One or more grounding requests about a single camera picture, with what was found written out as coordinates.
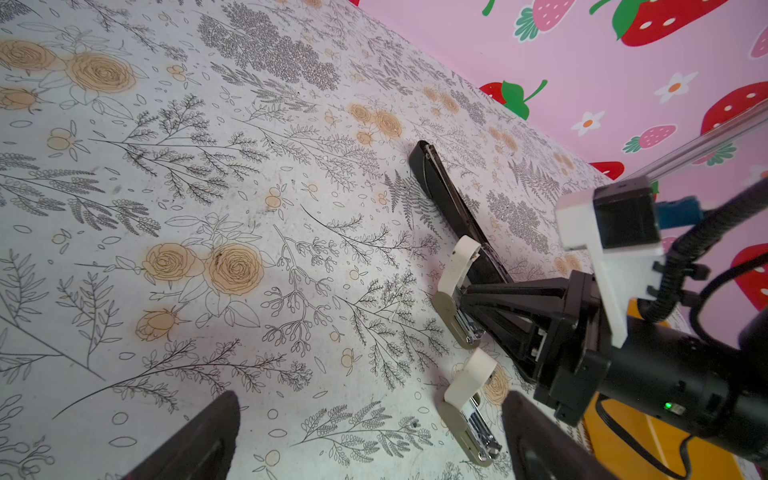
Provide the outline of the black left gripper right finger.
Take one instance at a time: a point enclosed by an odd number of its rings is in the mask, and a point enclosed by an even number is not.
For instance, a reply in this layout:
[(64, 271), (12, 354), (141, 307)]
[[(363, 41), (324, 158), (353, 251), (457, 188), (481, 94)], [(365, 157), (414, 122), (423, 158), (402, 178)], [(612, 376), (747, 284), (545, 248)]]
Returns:
[(615, 475), (553, 423), (526, 396), (510, 391), (501, 409), (517, 480), (616, 479)]

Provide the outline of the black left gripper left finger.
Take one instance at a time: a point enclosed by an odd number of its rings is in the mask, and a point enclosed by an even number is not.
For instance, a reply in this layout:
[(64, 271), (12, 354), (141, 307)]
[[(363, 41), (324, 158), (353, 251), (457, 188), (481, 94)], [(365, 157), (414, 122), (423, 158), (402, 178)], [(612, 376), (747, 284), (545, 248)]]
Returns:
[(240, 404), (225, 391), (135, 466), (125, 479), (226, 479), (240, 429)]

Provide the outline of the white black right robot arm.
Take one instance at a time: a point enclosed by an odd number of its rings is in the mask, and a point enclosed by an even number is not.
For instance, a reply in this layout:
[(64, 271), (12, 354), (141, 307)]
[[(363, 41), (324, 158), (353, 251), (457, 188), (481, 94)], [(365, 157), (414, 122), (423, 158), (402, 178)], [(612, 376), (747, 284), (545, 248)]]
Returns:
[(510, 357), (534, 398), (576, 425), (602, 394), (745, 460), (767, 464), (767, 384), (728, 353), (633, 317), (620, 347), (590, 274), (471, 284), (459, 310)]

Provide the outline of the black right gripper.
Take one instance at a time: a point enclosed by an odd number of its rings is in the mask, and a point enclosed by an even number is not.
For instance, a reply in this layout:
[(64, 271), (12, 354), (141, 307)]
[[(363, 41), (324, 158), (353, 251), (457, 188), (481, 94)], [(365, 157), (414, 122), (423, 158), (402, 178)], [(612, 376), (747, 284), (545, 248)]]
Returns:
[(467, 348), (488, 334), (522, 378), (535, 381), (534, 399), (577, 425), (611, 365), (612, 334), (595, 277), (575, 271), (569, 278), (475, 283), (461, 290), (460, 302), (523, 303), (465, 307)]

